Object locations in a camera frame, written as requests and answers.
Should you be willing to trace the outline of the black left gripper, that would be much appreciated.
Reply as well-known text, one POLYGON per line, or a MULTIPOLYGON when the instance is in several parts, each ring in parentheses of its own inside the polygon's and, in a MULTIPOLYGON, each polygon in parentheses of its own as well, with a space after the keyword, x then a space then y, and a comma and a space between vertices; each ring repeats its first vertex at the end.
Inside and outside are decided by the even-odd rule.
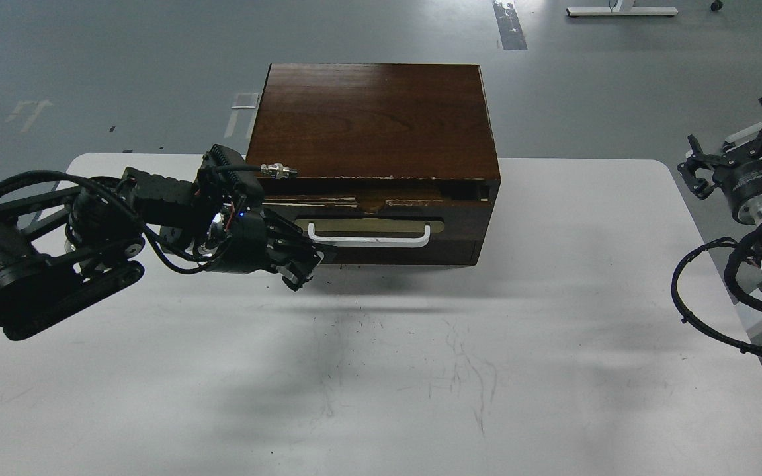
POLYGON ((324 251, 287 219, 269 219, 265 209, 223 205, 184 226, 159 228, 161 250, 196 267, 187 273, 280 274, 285 286, 299 290, 314 276, 324 251))

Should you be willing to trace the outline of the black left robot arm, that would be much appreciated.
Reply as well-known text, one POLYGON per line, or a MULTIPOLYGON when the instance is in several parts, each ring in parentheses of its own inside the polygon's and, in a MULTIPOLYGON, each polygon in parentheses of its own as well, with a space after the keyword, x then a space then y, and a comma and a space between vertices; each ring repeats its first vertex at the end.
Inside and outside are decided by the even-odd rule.
POLYGON ((29 171, 0 182, 0 331, 20 341, 99 305, 126 314, 225 308, 230 274, 299 290, 330 255, 267 208, 257 173, 203 165, 193 180, 29 171))

